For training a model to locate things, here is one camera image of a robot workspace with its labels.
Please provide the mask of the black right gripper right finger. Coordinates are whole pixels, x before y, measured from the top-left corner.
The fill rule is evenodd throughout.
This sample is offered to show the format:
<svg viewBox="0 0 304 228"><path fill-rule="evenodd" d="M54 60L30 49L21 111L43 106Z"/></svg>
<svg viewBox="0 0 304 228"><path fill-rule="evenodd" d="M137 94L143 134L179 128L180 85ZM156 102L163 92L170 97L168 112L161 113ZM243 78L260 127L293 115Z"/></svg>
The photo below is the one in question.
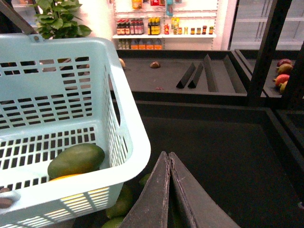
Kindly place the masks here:
<svg viewBox="0 0 304 228"><path fill-rule="evenodd" d="M184 228L239 227L204 190L175 153L169 153L169 160L177 205Z"/></svg>

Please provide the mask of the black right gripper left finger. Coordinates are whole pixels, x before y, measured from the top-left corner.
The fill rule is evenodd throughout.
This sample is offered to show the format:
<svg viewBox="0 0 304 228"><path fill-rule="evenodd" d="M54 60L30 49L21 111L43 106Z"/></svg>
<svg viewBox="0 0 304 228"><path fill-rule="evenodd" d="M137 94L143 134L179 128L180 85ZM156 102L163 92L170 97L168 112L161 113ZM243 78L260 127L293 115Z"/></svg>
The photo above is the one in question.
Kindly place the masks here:
<svg viewBox="0 0 304 228"><path fill-rule="evenodd" d="M166 228L168 226L170 161L161 152L138 200L125 216L121 228Z"/></svg>

